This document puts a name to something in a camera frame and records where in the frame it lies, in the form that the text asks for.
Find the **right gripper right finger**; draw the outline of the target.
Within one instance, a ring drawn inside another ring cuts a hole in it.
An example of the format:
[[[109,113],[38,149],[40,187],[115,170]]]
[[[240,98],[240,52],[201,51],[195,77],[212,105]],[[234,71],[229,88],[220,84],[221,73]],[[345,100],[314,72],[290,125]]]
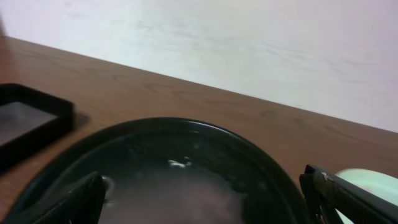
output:
[[[397,224],[397,206],[316,166],[299,177],[312,223]]]

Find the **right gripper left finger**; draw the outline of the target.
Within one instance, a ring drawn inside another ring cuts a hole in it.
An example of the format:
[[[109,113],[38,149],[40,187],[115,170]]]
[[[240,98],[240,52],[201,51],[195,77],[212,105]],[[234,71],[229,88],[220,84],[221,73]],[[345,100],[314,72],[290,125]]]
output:
[[[8,216],[8,224],[97,224],[105,198],[102,176],[92,172],[45,200]]]

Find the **light blue plate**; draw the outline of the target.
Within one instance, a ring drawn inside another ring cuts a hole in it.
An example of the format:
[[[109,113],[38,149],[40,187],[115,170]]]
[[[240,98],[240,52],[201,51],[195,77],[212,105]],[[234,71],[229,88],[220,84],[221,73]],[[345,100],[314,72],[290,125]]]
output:
[[[367,169],[345,169],[335,175],[394,205],[396,209],[390,206],[388,212],[397,218],[397,178]]]

